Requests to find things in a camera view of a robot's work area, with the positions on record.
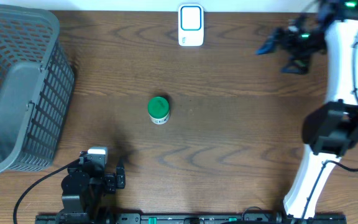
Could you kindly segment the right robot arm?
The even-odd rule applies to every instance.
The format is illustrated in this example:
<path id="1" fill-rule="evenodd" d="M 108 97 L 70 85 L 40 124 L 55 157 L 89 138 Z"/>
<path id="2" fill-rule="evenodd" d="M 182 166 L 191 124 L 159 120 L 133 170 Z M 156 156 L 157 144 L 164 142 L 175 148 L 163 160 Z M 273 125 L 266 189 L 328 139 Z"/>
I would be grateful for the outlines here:
<path id="1" fill-rule="evenodd" d="M 312 55 L 328 56 L 328 85 L 323 105 L 303 122 L 304 153 L 293 184 L 283 199 L 283 214 L 271 223 L 344 223 L 342 216 L 315 214 L 325 183 L 344 154 L 358 143 L 358 1 L 318 1 L 316 25 L 305 26 L 302 12 L 287 28 L 275 29 L 258 54 L 277 47 L 289 53 L 284 73 L 305 75 Z"/>

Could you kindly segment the green lid jar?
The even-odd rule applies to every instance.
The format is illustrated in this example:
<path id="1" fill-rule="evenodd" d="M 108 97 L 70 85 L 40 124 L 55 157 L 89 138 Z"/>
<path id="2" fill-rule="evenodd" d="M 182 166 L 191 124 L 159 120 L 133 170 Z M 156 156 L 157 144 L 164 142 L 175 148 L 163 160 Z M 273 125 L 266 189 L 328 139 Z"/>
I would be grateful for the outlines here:
<path id="1" fill-rule="evenodd" d="M 147 105 L 147 111 L 151 122 L 154 124 L 165 124 L 169 120 L 170 105 L 169 102 L 161 96 L 150 99 Z"/>

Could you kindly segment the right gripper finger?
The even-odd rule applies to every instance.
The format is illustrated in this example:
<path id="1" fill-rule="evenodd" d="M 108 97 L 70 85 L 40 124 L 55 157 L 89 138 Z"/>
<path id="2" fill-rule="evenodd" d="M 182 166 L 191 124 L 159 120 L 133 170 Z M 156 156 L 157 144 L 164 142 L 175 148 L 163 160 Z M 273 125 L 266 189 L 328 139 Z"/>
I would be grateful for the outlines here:
<path id="1" fill-rule="evenodd" d="M 306 75 L 309 71 L 308 60 L 291 59 L 282 69 L 282 73 Z"/>
<path id="2" fill-rule="evenodd" d="M 275 51 L 276 46 L 281 42 L 283 29 L 276 28 L 267 38 L 264 44 L 255 52 L 257 55 L 271 54 Z"/>

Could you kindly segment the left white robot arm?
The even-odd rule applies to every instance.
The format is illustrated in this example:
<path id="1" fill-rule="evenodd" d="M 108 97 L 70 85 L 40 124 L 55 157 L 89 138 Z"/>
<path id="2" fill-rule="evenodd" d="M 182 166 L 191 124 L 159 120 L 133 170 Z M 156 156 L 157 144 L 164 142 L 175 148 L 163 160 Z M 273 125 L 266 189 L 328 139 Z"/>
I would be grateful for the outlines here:
<path id="1" fill-rule="evenodd" d="M 100 205 L 106 195 L 113 195 L 126 186 L 122 159 L 116 171 L 105 172 L 106 155 L 82 152 L 78 161 L 68 166 L 62 180 L 63 209 L 55 216 L 55 223 L 115 223 L 114 215 Z"/>

